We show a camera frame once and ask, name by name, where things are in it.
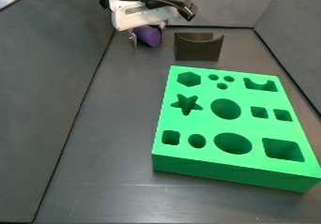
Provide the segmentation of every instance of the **circular hole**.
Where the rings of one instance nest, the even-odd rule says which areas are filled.
[[[225,77],[225,81],[226,81],[226,82],[234,82],[234,78],[230,77],[230,76],[226,76],[226,77]]]
[[[206,139],[202,135],[194,134],[188,137],[188,143],[194,148],[203,148],[206,145]]]
[[[230,154],[242,155],[251,151],[251,142],[234,133],[218,134],[214,138],[214,143],[222,151]]]
[[[223,83],[218,83],[218,84],[217,84],[217,87],[218,87],[221,90],[226,90],[226,89],[229,88],[227,85],[223,84]]]
[[[241,108],[235,102],[229,99],[217,99],[210,105],[214,114],[227,120],[233,120],[241,115]]]
[[[209,76],[209,78],[210,78],[213,81],[217,81],[217,80],[218,80],[218,76],[214,75],[214,74],[211,74],[211,75]]]

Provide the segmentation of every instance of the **shape sorter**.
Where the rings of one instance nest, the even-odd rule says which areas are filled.
[[[162,172],[305,192],[321,168],[275,76],[171,67],[152,145]]]

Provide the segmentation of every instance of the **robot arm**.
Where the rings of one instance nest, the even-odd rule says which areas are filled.
[[[111,10],[112,25],[119,31],[166,21],[178,14],[190,22],[196,14],[191,0],[100,0],[100,5]]]

